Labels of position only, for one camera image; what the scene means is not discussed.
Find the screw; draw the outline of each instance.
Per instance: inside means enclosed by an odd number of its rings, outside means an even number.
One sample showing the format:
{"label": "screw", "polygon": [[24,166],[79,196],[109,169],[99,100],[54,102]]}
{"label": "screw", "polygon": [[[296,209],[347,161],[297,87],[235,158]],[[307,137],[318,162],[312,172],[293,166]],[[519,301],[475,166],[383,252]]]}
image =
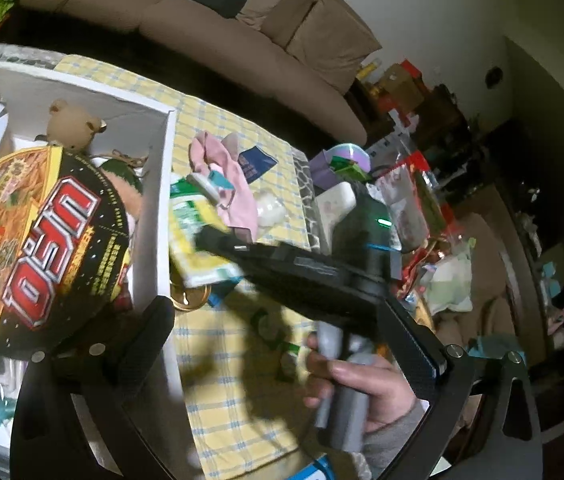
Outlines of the screw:
{"label": "screw", "polygon": [[522,357],[517,352],[510,351],[507,354],[508,360],[514,362],[516,365],[519,365],[522,362]]}
{"label": "screw", "polygon": [[464,355],[464,349],[459,345],[449,345],[446,347],[446,353],[451,357],[462,357]]}
{"label": "screw", "polygon": [[46,357],[46,354],[44,352],[42,352],[41,350],[38,350],[37,352],[35,352],[31,356],[31,361],[33,363],[41,363],[42,361],[44,361],[45,357]]}
{"label": "screw", "polygon": [[101,355],[104,353],[104,350],[106,350],[106,345],[102,343],[95,343],[94,345],[90,346],[88,353],[91,355]]}

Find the plush toy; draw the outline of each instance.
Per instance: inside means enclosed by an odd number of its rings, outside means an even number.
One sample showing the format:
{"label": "plush toy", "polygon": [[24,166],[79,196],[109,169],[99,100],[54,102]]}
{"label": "plush toy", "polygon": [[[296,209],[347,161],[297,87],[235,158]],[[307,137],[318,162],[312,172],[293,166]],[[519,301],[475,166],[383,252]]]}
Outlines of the plush toy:
{"label": "plush toy", "polygon": [[49,111],[46,135],[37,136],[36,140],[47,140],[73,152],[86,151],[95,134],[106,129],[103,120],[80,106],[69,105],[64,99],[53,101]]}

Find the handle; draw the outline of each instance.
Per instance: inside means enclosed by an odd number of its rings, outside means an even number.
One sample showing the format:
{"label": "handle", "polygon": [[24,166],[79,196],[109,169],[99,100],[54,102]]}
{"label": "handle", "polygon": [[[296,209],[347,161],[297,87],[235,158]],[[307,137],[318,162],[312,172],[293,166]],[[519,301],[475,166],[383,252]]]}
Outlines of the handle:
{"label": "handle", "polygon": [[[348,340],[347,349],[342,345],[344,339]],[[367,351],[369,348],[372,344],[368,339],[356,335],[345,338],[342,329],[318,322],[318,350],[328,359],[345,358],[353,351],[347,362],[370,365],[374,355]],[[316,413],[319,443],[349,453],[361,452],[368,402],[368,394],[335,384],[333,396],[322,400]]]}

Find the noodle bowl lid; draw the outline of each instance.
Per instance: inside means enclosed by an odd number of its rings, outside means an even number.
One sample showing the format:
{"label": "noodle bowl lid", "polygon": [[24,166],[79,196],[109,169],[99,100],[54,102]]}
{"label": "noodle bowl lid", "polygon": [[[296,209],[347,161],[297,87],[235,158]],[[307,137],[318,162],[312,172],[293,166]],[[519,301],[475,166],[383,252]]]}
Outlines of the noodle bowl lid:
{"label": "noodle bowl lid", "polygon": [[128,233],[119,195],[82,156],[46,146],[0,158],[0,353],[49,351],[111,301]]}

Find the person's hand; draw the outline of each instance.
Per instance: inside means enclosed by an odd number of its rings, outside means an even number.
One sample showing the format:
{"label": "person's hand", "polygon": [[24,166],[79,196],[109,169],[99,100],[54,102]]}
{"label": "person's hand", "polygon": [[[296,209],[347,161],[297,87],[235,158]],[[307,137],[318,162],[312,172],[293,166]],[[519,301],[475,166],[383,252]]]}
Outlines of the person's hand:
{"label": "person's hand", "polygon": [[375,357],[373,365],[356,365],[345,361],[329,361],[316,352],[318,338],[309,335],[306,344],[312,348],[306,359],[311,373],[305,384],[304,403],[317,408],[322,399],[333,394],[333,383],[350,386],[369,395],[368,414],[364,431],[370,433],[395,422],[411,411],[415,394],[404,375],[386,359]]}

